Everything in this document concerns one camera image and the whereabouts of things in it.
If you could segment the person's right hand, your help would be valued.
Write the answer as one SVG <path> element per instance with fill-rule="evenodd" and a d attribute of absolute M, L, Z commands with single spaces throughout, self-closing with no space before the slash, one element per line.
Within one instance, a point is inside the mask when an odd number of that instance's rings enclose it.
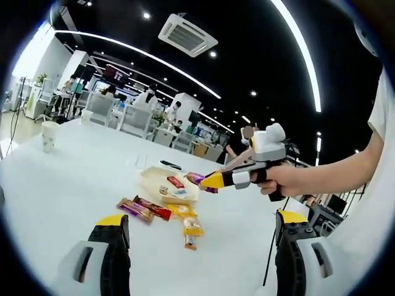
<path fill-rule="evenodd" d="M 283 196 L 295 197 L 305 194 L 297 180 L 299 169 L 282 164 L 266 170 L 254 170 L 250 172 L 250 180 L 260 188 L 263 195 L 274 193 L 277 189 Z"/>

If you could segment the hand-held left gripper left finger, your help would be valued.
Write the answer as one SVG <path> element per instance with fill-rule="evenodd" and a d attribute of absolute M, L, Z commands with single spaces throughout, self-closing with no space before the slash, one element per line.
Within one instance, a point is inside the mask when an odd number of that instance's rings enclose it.
<path fill-rule="evenodd" d="M 58 266 L 53 295 L 130 295 L 128 216 L 103 218 Z"/>

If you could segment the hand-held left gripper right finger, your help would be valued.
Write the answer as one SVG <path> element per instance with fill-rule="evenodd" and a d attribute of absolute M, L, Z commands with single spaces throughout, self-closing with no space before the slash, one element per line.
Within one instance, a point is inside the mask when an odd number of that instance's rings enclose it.
<path fill-rule="evenodd" d="M 275 245 L 277 295 L 347 295 L 343 254 L 306 217 L 278 210 Z"/>

